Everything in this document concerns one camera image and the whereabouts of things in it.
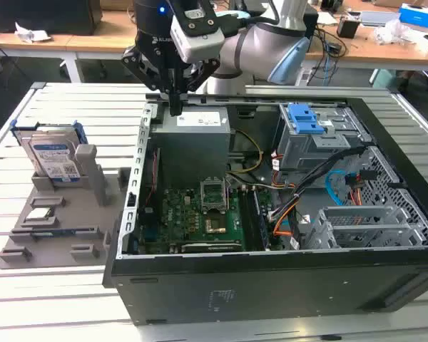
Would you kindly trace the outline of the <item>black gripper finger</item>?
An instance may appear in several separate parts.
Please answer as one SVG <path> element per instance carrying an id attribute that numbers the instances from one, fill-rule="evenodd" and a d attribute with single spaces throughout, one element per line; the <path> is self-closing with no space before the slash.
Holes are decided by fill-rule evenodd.
<path id="1" fill-rule="evenodd" d="M 176 115 L 182 113 L 183 103 L 188 92 L 195 92 L 220 67 L 218 58 L 185 63 L 181 62 L 176 70 Z"/>
<path id="2" fill-rule="evenodd" d="M 174 77 L 166 63 L 162 50 L 151 48 L 146 56 L 137 46 L 127 48 L 122 56 L 122 64 L 151 90 L 159 90 L 162 99 L 169 105 L 170 115 L 178 115 L 178 94 Z"/>

